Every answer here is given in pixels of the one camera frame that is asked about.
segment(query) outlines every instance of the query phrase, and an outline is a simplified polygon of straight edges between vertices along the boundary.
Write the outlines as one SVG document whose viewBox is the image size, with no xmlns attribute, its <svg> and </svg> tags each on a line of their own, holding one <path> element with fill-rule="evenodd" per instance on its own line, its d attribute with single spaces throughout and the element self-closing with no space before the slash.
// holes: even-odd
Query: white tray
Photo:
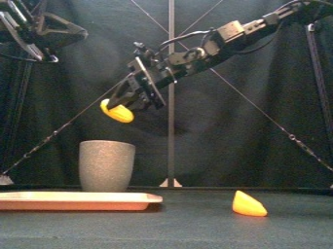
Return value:
<svg viewBox="0 0 333 249">
<path fill-rule="evenodd" d="M 0 193 L 1 210 L 144 210 L 160 196 L 144 193 L 7 192 Z"/>
</svg>

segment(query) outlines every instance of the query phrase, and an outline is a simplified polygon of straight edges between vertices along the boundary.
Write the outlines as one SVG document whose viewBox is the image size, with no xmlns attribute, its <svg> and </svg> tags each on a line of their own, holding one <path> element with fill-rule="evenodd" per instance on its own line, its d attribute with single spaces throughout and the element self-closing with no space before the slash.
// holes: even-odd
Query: table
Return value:
<svg viewBox="0 0 333 249">
<path fill-rule="evenodd" d="M 131 189 L 163 197 L 144 211 L 0 212 L 0 248 L 333 248 L 332 190 L 242 191 L 267 210 L 231 210 L 237 189 Z"/>
</svg>

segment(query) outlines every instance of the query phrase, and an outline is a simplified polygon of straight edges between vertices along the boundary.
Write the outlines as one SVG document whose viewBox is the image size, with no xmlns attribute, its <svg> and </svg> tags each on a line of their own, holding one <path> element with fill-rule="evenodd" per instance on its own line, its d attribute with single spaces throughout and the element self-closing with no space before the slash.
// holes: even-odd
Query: gray cup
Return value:
<svg viewBox="0 0 333 249">
<path fill-rule="evenodd" d="M 86 192 L 124 192 L 131 178 L 135 146 L 90 140 L 79 144 L 79 182 Z"/>
</svg>

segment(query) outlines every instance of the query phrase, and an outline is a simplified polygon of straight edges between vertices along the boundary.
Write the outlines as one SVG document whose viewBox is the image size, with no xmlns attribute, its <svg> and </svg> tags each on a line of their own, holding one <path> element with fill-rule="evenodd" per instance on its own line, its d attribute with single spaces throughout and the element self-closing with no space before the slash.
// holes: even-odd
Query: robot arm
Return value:
<svg viewBox="0 0 333 249">
<path fill-rule="evenodd" d="M 87 37 L 82 27 L 56 15 L 33 16 L 21 0 L 0 0 L 0 20 L 0 42 L 15 41 L 36 61 L 58 62 L 55 51 Z"/>
<path fill-rule="evenodd" d="M 131 108 L 136 101 L 143 103 L 143 108 L 150 105 L 154 105 L 156 109 L 162 108 L 166 102 L 159 89 L 182 77 L 197 74 L 221 64 L 261 38 L 274 33 L 282 25 L 293 22 L 310 24 L 332 14 L 332 3 L 316 0 L 292 1 L 273 13 L 247 24 L 241 24 L 235 20 L 218 29 L 198 31 L 166 41 L 160 47 L 198 34 L 206 34 L 207 40 L 199 47 L 183 53 L 171 53 L 166 58 L 160 56 L 160 51 L 152 53 L 143 44 L 135 43 L 135 59 L 127 64 L 130 74 L 120 81 L 108 101 L 103 102 L 104 113 L 116 118 L 120 113 L 114 113 L 115 108 L 119 105 Z"/>
</svg>

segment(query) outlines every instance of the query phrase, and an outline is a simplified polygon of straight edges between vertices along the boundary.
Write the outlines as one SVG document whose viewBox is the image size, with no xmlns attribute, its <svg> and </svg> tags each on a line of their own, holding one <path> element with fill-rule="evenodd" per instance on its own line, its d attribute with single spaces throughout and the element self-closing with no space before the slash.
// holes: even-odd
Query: black backdrop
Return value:
<svg viewBox="0 0 333 249">
<path fill-rule="evenodd" d="M 183 31 L 219 27 L 235 19 L 246 23 L 286 2 L 175 1 L 175 36 Z M 1 59 L 3 170 L 127 75 L 132 43 L 143 42 L 155 49 L 167 39 L 167 0 L 49 0 L 48 11 L 84 27 L 90 36 L 62 49 L 59 64 L 32 65 L 31 75 L 23 63 Z M 316 33 L 329 99 L 332 23 L 332 18 L 324 19 Z M 182 44 L 191 48 L 199 42 L 194 38 Z M 1 50 L 15 52 L 7 46 Z M 183 186 L 326 188 L 333 173 L 233 88 L 318 156 L 333 162 L 312 68 L 306 30 L 296 23 L 280 31 L 263 49 L 237 55 L 215 67 L 231 86 L 213 71 L 179 80 L 174 136 L 167 129 L 167 107 L 159 111 L 150 108 L 135 114 L 131 124 L 120 124 L 103 115 L 96 104 L 11 171 L 11 178 L 17 184 L 78 184 L 79 142 L 106 139 L 136 146 L 132 186 L 159 186 L 171 164 Z M 167 88 L 162 92 L 167 100 Z M 13 114 L 20 113 L 15 109 L 20 101 L 24 104 L 17 119 Z M 173 146 L 174 158 L 169 150 Z"/>
</svg>

